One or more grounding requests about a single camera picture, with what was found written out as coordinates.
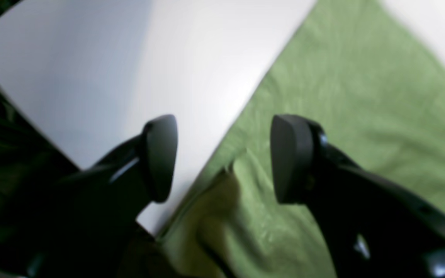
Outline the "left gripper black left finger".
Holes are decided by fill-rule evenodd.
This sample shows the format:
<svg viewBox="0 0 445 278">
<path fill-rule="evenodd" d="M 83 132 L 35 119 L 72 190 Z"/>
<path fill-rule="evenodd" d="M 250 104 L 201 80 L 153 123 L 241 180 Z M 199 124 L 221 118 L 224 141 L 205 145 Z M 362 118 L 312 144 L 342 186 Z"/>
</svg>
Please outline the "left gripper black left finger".
<svg viewBox="0 0 445 278">
<path fill-rule="evenodd" d="M 159 116 L 89 169 L 17 192 L 0 214 L 0 271 L 113 278 L 138 214 L 170 195 L 177 149 L 175 116 Z"/>
</svg>

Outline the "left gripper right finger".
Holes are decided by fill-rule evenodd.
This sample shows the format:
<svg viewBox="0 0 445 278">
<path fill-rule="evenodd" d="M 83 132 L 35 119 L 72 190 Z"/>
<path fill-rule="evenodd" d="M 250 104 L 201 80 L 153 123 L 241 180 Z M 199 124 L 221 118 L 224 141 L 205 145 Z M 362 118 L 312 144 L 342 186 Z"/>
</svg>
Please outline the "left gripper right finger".
<svg viewBox="0 0 445 278">
<path fill-rule="evenodd" d="M 337 277 L 445 278 L 439 209 L 362 169 L 307 118 L 273 116 L 270 149 L 278 203 L 308 208 Z"/>
</svg>

